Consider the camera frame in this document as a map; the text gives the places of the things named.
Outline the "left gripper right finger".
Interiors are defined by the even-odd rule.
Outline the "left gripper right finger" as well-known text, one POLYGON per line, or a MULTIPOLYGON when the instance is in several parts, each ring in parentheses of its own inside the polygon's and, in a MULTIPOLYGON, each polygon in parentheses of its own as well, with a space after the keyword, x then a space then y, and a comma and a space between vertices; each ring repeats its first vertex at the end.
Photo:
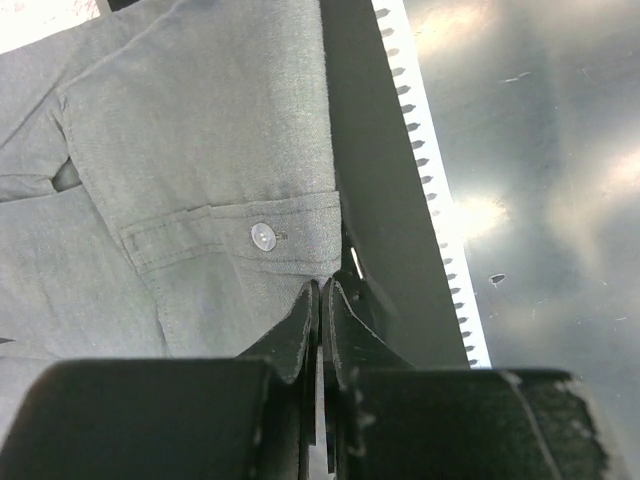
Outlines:
POLYGON ((626 479, 585 384, 557 369, 419 370, 322 293, 328 467, 338 479, 626 479))

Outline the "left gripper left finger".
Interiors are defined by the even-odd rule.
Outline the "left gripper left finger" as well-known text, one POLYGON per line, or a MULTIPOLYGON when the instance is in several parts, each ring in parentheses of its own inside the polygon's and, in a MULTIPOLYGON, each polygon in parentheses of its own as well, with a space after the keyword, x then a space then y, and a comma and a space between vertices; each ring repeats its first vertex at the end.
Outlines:
POLYGON ((56 364, 1 451, 5 479, 304 479, 320 292, 234 358, 56 364))

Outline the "grey long sleeve shirt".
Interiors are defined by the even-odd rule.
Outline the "grey long sleeve shirt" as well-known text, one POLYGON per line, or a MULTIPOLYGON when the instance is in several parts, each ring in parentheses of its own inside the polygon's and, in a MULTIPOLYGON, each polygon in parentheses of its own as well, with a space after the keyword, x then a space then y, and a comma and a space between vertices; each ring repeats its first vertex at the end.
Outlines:
POLYGON ((51 364, 234 356, 341 261, 315 1, 139 1, 1 57, 1 427, 51 364))

